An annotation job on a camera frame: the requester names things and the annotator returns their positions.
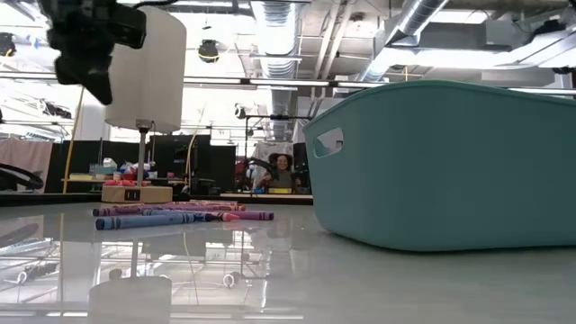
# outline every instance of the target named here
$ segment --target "ceiling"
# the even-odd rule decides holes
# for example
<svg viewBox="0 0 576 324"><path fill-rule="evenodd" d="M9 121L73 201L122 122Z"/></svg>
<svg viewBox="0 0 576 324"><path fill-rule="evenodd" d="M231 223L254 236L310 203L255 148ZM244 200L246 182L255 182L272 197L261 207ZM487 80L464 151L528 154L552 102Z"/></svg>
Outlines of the ceiling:
<svg viewBox="0 0 576 324"><path fill-rule="evenodd" d="M38 11L34 11L34 3L25 4L24 8L35 16L33 21L14 10L6 1L13 0L4 2L0 0L0 32L11 32L17 36L18 52L12 58L3 58L0 61L0 71L52 71L52 62L58 53L46 45L45 18ZM402 6L402 0L352 1L355 1L352 19L347 22L328 78L351 76L362 71L373 54L373 39L379 27L383 25L384 20L398 14ZM322 43L323 26L332 5L331 0L313 0L301 9L297 39L297 55L301 61L297 68L297 78L312 77ZM564 8L566 5L565 0L454 0L450 1L432 22L478 24L487 19L504 21L510 20L513 15L526 18ZM181 20L188 30L185 66L187 76L262 77L260 61L251 57L251 54L258 53L257 26L254 18L245 15L183 13L181 10L178 12L177 5L173 5L171 9L173 15ZM217 63L206 64L198 58L197 48L203 39L218 41L220 60ZM408 66L398 70L390 68L384 77L391 82L438 78L498 86L545 86L554 81L554 74L548 69L528 70L528 72L504 71L496 75L492 73L490 77L488 75L479 69ZM32 103L37 99L44 99L73 112L79 96L79 89L73 86L47 85L39 82L17 83L5 79L0 80L0 87L2 86L8 89L3 93L9 93L8 96L0 96L2 99L0 104L4 108L18 105L19 103L14 103L14 98L20 97ZM186 88L183 120L198 123L202 116L200 124L243 126L244 122L234 117L235 104L253 106L256 107L256 113L266 113L266 105L270 101L268 94L269 91L263 90ZM299 91L299 95L309 93ZM88 99L88 102L98 104L94 98ZM18 119L23 117L15 112L12 114Z"/></svg>

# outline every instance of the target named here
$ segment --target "person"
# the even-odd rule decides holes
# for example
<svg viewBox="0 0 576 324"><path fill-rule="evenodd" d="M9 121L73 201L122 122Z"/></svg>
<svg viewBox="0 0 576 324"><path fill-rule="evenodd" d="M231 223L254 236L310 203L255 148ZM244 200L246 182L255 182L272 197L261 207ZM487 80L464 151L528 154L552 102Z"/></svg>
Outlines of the person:
<svg viewBox="0 0 576 324"><path fill-rule="evenodd" d="M301 184L300 179L296 179L293 183L292 171L292 157L279 154L276 157L276 169L278 170L278 178L273 179L270 173L266 172L264 176L258 181L257 188L294 188L294 185Z"/></svg>

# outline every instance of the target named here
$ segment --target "yellow pole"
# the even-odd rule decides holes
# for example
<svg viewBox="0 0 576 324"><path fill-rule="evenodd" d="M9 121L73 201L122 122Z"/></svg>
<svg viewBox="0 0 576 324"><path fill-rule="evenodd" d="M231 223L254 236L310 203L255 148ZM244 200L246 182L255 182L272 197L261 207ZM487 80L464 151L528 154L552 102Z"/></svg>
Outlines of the yellow pole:
<svg viewBox="0 0 576 324"><path fill-rule="evenodd" d="M68 177L70 172L70 158L72 158L72 149L74 148L74 137L76 136L76 127L78 125L78 120L80 119L80 113L82 112L82 101L84 100L84 90L80 92L80 100L78 101L78 107L76 108L76 116L74 117L74 127L72 128L72 138L70 139L70 146L68 146L68 156L66 157L66 168L64 169L64 189L63 194L68 192Z"/></svg>

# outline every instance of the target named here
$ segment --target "blue crayon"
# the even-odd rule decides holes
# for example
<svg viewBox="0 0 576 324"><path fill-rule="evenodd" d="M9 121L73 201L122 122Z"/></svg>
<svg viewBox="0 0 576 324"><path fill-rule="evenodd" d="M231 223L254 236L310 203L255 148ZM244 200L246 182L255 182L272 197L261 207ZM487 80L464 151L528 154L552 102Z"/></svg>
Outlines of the blue crayon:
<svg viewBox="0 0 576 324"><path fill-rule="evenodd" d="M97 230L120 230L134 229L142 227L188 224L199 221L233 221L238 216L223 213L222 215L212 215L207 212L185 212L171 215L155 215L147 217L106 217L96 220Z"/></svg>

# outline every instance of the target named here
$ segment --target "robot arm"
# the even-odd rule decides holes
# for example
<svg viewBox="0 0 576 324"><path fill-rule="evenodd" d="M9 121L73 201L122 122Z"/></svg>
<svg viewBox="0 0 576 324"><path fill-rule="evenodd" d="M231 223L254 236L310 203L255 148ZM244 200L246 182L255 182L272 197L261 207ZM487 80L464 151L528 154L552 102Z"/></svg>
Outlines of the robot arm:
<svg viewBox="0 0 576 324"><path fill-rule="evenodd" d="M54 62L62 85L82 85L102 104L112 103L108 68L114 44L140 49L146 39L143 5L168 5L172 1L143 2L133 7L116 0L39 0L49 18L49 45L60 51Z"/></svg>

